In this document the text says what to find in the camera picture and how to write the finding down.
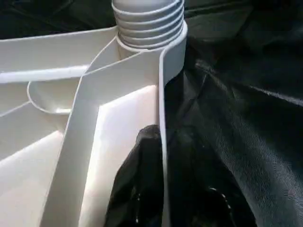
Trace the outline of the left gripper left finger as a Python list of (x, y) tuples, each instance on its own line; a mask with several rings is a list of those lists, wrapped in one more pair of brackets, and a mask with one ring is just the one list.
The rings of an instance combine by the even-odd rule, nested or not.
[(160, 227), (164, 200), (162, 142), (157, 125), (141, 129), (119, 168), (107, 206), (106, 227)]

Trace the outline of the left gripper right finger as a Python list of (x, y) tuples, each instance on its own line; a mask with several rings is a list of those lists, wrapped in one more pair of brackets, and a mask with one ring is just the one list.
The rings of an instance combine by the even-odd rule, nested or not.
[(232, 173), (194, 128), (175, 130), (168, 143), (173, 227), (255, 227)]

